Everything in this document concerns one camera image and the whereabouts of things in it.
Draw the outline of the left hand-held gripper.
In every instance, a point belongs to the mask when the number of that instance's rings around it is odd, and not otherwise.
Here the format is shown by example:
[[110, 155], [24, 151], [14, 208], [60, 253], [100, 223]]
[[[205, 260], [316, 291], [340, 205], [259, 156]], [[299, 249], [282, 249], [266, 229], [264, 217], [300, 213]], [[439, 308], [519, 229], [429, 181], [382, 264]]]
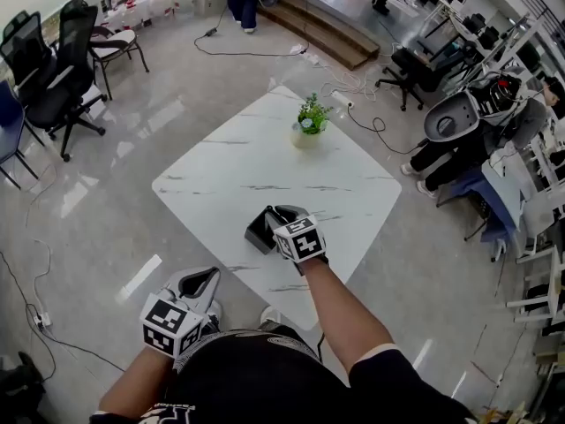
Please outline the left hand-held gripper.
[[140, 315], [144, 344], [172, 359], [185, 354], [200, 340], [219, 281], [217, 267], [185, 269], [151, 293]]

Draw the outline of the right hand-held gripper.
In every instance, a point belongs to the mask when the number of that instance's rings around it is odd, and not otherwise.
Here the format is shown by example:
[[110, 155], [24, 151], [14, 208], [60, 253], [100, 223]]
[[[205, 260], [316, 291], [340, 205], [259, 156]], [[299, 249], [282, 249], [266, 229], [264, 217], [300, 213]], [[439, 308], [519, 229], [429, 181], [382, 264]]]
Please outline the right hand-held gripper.
[[[287, 224], [278, 227], [278, 215]], [[308, 260], [317, 259], [329, 264], [318, 221], [306, 209], [292, 205], [267, 206], [264, 221], [266, 235], [275, 239], [282, 257], [292, 261], [301, 276]]]

